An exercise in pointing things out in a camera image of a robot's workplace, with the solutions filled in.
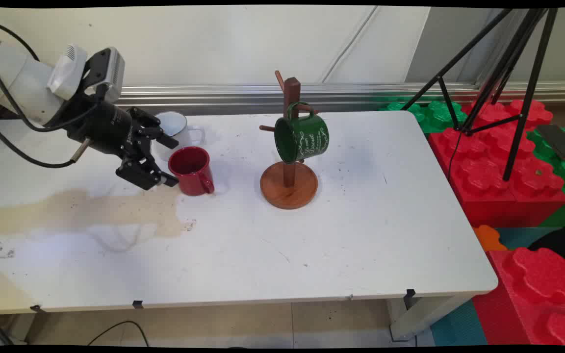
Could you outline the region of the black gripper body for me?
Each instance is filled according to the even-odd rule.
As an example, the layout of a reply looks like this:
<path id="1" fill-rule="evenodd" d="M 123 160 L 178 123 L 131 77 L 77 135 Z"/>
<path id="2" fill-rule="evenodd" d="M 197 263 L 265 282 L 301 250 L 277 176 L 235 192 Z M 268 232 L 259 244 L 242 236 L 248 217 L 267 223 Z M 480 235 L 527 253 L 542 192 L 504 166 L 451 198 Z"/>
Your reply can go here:
<path id="1" fill-rule="evenodd" d="M 79 94 L 63 108 L 63 120 L 67 122 L 78 116 L 81 116 L 80 120 L 65 127 L 70 139 L 78 142 L 90 139 L 90 147 L 119 158 L 135 155 L 132 141 L 135 123 L 127 110 L 99 99 L 95 94 Z"/>

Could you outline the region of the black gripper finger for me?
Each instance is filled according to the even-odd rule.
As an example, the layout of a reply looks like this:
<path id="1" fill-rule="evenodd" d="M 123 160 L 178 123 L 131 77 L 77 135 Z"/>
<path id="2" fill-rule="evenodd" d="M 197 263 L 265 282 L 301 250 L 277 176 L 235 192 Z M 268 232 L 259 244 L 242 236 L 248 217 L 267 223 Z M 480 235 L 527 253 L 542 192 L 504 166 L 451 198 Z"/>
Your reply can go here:
<path id="1" fill-rule="evenodd" d="M 162 171 L 155 162 L 151 145 L 150 139 L 135 139 L 133 144 L 121 145 L 118 154 L 121 164 L 116 169 L 116 175 L 143 190 L 150 190 L 162 184 L 168 187 L 177 186 L 179 180 Z"/>
<path id="2" fill-rule="evenodd" d="M 166 134 L 165 129 L 160 126 L 161 121 L 156 116 L 153 116 L 139 107 L 131 107 L 129 114 L 133 121 L 138 123 L 135 132 L 142 138 L 155 139 L 168 149 L 175 149 L 179 146 L 177 140 Z"/>

